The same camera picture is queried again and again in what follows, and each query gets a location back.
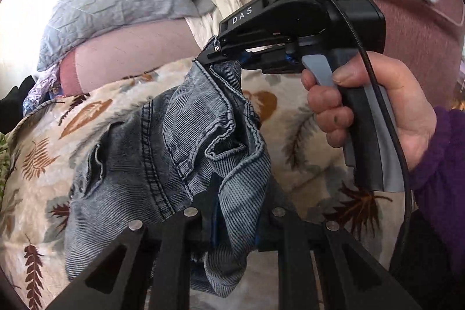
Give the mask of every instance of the finger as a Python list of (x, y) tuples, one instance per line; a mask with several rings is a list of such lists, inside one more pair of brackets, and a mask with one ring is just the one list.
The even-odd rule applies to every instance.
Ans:
[(333, 108), (318, 114), (316, 121), (320, 129), (326, 133), (337, 129), (345, 129), (353, 123), (353, 112), (349, 107)]
[[(403, 62), (376, 52), (369, 52), (369, 57), (378, 83), (386, 90), (418, 84)], [(360, 54), (335, 70), (332, 78), (336, 84), (343, 87), (359, 87), (370, 82)]]
[(336, 88), (315, 85), (310, 88), (307, 101), (313, 112), (321, 113), (340, 106), (342, 99), (340, 92)]
[(302, 72), (301, 81), (307, 91), (317, 84), (315, 76), (310, 70), (307, 69)]
[(326, 134), (326, 140), (332, 147), (339, 148), (344, 145), (347, 139), (347, 129), (336, 129)]

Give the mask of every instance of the green fabric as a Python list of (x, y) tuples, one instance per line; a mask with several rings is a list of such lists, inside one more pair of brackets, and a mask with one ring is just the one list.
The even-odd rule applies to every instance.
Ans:
[(0, 209), (5, 191), (6, 180), (10, 171), (10, 149), (3, 133), (0, 133)]

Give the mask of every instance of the gray denim pants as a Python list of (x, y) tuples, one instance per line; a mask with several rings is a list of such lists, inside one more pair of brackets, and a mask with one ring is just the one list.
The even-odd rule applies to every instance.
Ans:
[(218, 199), (227, 240), (204, 256), (208, 287), (226, 297), (240, 281), (271, 176), (259, 119), (242, 95), (237, 61), (197, 61), (182, 85), (109, 125), (77, 168), (65, 233), (74, 279), (128, 222), (163, 222), (224, 178)]

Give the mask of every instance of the metal pin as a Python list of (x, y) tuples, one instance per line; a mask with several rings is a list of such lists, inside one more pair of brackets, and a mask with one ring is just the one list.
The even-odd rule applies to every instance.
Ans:
[(286, 215), (286, 210), (279, 206), (274, 208), (271, 212), (275, 217), (283, 217)]
[(328, 222), (326, 222), (326, 228), (329, 231), (338, 231), (339, 230), (339, 224), (336, 221), (328, 221)]
[(194, 208), (194, 207), (189, 207), (189, 208), (186, 208), (184, 209), (184, 215), (186, 217), (194, 217), (198, 214), (198, 210), (197, 208)]
[(139, 219), (134, 219), (127, 224), (128, 228), (132, 231), (139, 230), (142, 227), (143, 223)]

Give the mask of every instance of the purple sleeve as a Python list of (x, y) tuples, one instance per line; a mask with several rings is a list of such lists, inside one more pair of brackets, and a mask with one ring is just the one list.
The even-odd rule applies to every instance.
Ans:
[(465, 113), (434, 110), (436, 131), (422, 161), (411, 172), (412, 189), (458, 274), (465, 268)]

